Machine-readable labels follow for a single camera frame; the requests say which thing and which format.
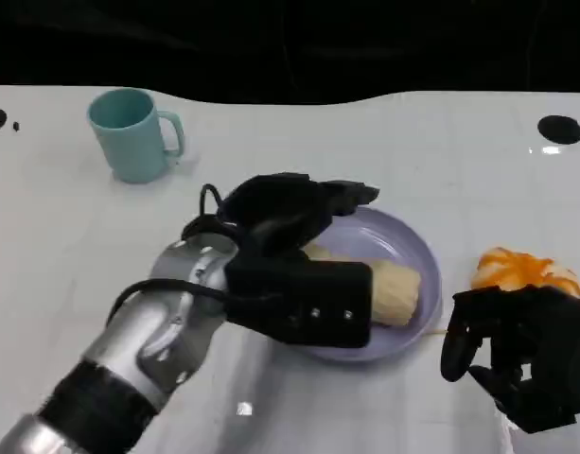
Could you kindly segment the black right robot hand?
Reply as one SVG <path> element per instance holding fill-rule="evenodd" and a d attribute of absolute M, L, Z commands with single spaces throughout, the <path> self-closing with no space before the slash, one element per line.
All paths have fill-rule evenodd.
<path fill-rule="evenodd" d="M 471 375 L 527 433 L 580 413 L 580 298 L 553 287 L 479 288 L 454 295 L 440 370 Z"/>

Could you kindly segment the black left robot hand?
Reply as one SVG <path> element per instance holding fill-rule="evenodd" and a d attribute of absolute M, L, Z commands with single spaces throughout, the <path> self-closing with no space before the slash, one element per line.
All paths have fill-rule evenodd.
<path fill-rule="evenodd" d="M 250 248 L 275 257 L 298 250 L 329 227 L 374 201 L 379 190 L 353 181 L 316 182 L 307 174 L 258 175 L 220 204 L 221 220 L 234 223 Z"/>

